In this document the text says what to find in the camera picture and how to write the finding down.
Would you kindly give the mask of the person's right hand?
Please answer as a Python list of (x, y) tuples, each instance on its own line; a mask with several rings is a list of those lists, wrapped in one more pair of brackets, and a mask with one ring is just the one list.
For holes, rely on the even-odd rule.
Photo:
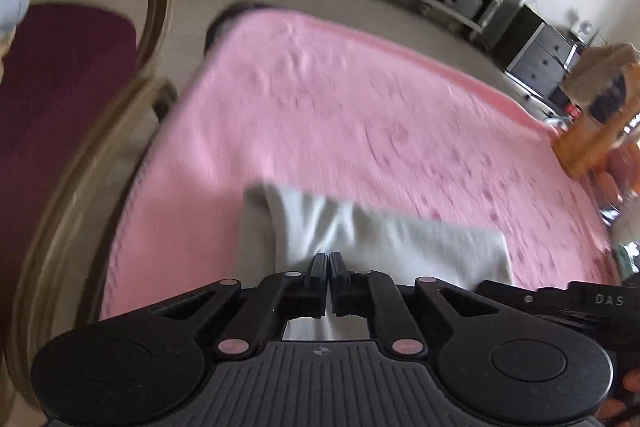
[(639, 425), (639, 369), (633, 369), (624, 376), (622, 387), (614, 397), (603, 402), (596, 418), (603, 426)]

